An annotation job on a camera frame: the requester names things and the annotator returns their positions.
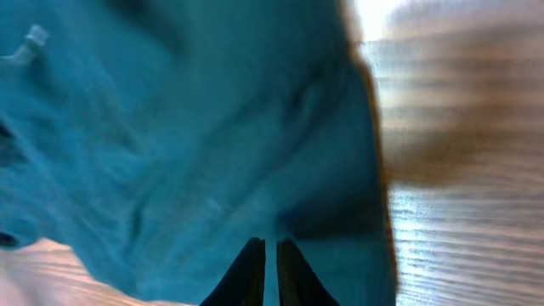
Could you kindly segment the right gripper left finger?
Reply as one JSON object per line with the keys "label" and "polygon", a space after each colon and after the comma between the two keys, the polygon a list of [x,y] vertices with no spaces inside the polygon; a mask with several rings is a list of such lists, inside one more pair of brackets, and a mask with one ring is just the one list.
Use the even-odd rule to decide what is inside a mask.
{"label": "right gripper left finger", "polygon": [[200,306],[263,306],[265,241],[252,238]]}

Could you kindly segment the dark navy t-shirt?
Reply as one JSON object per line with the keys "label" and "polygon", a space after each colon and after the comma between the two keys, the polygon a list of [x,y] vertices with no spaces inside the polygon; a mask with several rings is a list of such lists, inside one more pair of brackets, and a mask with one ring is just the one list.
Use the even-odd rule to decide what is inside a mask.
{"label": "dark navy t-shirt", "polygon": [[369,92],[331,0],[1,4],[1,247],[48,239],[200,305],[252,238],[339,305],[392,305]]}

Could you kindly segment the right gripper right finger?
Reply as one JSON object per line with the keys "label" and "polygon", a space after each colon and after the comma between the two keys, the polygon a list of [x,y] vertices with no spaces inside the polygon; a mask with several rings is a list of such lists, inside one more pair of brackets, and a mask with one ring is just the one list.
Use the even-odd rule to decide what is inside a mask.
{"label": "right gripper right finger", "polygon": [[339,306],[292,241],[276,248],[280,306]]}

